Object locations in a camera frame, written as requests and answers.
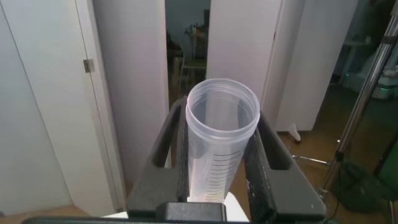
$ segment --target black plastic holder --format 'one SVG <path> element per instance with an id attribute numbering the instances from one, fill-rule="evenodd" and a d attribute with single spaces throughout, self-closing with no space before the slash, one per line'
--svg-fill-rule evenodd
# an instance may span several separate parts
<path id="1" fill-rule="evenodd" d="M 127 199 L 129 219 L 33 218 L 43 223 L 217 223 L 226 222 L 222 203 L 189 203 L 187 97 L 176 101 L 152 152 Z M 175 128 L 176 163 L 164 168 Z M 320 222 L 326 208 L 289 151 L 261 114 L 244 153 L 251 221 L 256 223 Z"/>

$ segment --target white wall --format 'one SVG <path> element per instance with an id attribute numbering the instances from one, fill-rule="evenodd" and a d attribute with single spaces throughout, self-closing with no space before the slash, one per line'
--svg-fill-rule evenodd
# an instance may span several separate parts
<path id="1" fill-rule="evenodd" d="M 294 45 L 299 32 L 305 0 L 282 0 L 276 27 L 274 48 L 264 87 L 261 111 L 275 127 L 280 102 L 289 71 Z"/>
<path id="2" fill-rule="evenodd" d="M 204 23 L 204 9 L 210 9 L 210 0 L 165 0 L 166 29 L 176 44 L 183 44 L 186 54 L 191 52 L 191 43 L 185 28 Z"/>
<path id="3" fill-rule="evenodd" d="M 313 128 L 358 0 L 306 0 L 276 130 Z"/>
<path id="4" fill-rule="evenodd" d="M 93 1 L 126 180 L 168 113 L 164 1 Z"/>
<path id="5" fill-rule="evenodd" d="M 0 211 L 13 215 L 71 204 L 0 5 Z"/>
<path id="6" fill-rule="evenodd" d="M 207 78 L 230 78 L 261 101 L 280 0 L 213 0 Z"/>

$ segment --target plastic measuring cylinder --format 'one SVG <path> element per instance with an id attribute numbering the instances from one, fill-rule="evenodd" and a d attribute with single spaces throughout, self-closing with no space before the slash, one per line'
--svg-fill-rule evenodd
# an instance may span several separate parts
<path id="1" fill-rule="evenodd" d="M 224 201 L 259 117 L 259 100 L 239 82 L 216 78 L 193 87 L 186 108 L 190 202 Z"/>

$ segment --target black cable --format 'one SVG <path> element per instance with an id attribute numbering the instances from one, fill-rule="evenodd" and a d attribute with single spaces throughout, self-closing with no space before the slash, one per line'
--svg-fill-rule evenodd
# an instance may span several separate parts
<path id="1" fill-rule="evenodd" d="M 323 222 L 323 224 L 328 223 L 334 216 L 336 216 L 337 209 L 338 209 L 338 206 L 339 206 L 339 204 L 340 204 L 340 199 L 341 199 L 340 168 L 338 169 L 338 190 L 339 190 L 339 192 L 338 192 L 337 206 L 336 206 L 335 212 L 333 213 L 333 215 L 332 215 L 331 217 L 329 217 L 328 219 L 326 219 L 326 220 Z"/>

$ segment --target white door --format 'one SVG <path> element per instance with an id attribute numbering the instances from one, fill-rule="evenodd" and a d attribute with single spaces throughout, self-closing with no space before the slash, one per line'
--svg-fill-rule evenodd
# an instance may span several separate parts
<path id="1" fill-rule="evenodd" d="M 230 78 L 261 102 L 281 0 L 212 0 L 207 78 Z"/>
<path id="2" fill-rule="evenodd" d="M 0 6 L 0 212 L 13 215 L 71 204 Z"/>
<path id="3" fill-rule="evenodd" d="M 114 212 L 76 2 L 1 3 L 73 204 L 90 215 Z"/>

